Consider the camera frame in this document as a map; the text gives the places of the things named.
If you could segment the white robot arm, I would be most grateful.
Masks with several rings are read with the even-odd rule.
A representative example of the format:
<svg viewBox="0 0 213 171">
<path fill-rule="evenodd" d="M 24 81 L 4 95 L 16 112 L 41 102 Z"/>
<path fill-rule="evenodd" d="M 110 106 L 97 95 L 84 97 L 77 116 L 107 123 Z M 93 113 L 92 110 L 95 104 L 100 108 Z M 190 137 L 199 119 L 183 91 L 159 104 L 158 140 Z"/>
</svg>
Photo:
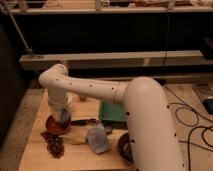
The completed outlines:
<svg viewBox="0 0 213 171">
<path fill-rule="evenodd" d="M 121 105 L 136 171 L 185 171 L 166 94 L 154 79 L 137 77 L 125 83 L 73 78 L 65 65 L 56 64 L 39 76 L 39 83 L 48 90 L 56 121 L 69 92 Z"/>
</svg>

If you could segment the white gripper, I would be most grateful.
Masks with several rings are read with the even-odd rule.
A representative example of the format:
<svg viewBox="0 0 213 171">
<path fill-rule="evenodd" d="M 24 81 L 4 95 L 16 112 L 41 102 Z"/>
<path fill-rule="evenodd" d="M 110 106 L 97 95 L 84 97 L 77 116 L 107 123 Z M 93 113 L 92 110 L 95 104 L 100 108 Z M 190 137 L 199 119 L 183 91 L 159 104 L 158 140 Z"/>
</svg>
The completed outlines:
<svg viewBox="0 0 213 171">
<path fill-rule="evenodd" d="M 66 109 L 69 111 L 67 107 L 67 101 L 59 103 L 59 102 L 53 102 L 53 101 L 48 101 L 48 105 L 50 108 L 50 113 L 53 116 L 53 118 L 57 121 L 60 122 L 60 114 L 63 109 Z"/>
</svg>

